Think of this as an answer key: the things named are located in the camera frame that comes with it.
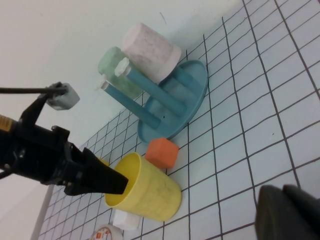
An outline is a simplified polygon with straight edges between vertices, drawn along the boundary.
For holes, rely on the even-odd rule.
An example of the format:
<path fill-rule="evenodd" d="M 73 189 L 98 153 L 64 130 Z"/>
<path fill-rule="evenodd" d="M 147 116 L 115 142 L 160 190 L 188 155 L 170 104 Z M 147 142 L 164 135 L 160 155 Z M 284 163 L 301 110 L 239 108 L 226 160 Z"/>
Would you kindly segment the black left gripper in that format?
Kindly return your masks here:
<path fill-rule="evenodd" d="M 36 124 L 47 99 L 48 96 L 39 96 L 17 122 L 16 173 L 43 185 L 64 186 L 69 196 L 123 194 L 129 182 L 124 175 L 107 166 L 89 149 L 81 152 L 68 141 L 68 130 L 59 126 L 48 130 Z"/>

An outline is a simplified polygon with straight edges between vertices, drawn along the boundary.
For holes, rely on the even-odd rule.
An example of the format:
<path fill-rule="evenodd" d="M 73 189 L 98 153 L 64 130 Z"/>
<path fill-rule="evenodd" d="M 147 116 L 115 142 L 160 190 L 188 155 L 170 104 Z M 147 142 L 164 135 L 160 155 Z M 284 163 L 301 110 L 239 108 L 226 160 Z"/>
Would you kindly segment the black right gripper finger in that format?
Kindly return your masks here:
<path fill-rule="evenodd" d="M 258 240 L 318 240 L 320 201 L 295 185 L 264 185 L 254 226 Z"/>

